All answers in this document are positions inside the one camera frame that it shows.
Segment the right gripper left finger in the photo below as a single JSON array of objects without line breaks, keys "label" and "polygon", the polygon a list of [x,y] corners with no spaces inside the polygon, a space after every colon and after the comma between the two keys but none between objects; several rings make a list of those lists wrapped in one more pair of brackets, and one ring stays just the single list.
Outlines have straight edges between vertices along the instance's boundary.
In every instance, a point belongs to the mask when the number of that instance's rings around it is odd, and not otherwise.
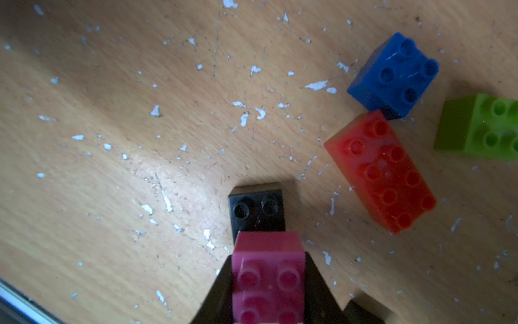
[{"label": "right gripper left finger", "polygon": [[233,272],[231,257],[226,258],[204,302],[191,324],[232,324]]}]

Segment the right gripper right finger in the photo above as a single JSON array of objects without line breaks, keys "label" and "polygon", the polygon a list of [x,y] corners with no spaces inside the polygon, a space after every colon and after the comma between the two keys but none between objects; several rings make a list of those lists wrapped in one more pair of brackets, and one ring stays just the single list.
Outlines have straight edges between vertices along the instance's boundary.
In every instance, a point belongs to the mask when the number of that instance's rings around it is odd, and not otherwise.
[{"label": "right gripper right finger", "polygon": [[350,323],[308,252],[306,255],[304,322]]}]

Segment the pink square lego brick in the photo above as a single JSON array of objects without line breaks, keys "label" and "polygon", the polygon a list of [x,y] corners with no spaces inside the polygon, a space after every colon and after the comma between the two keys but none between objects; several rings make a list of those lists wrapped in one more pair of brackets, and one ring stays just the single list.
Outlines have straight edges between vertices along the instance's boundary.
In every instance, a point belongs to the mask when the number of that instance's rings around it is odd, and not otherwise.
[{"label": "pink square lego brick", "polygon": [[303,323],[306,255],[295,232],[240,232],[231,257],[235,323]]}]

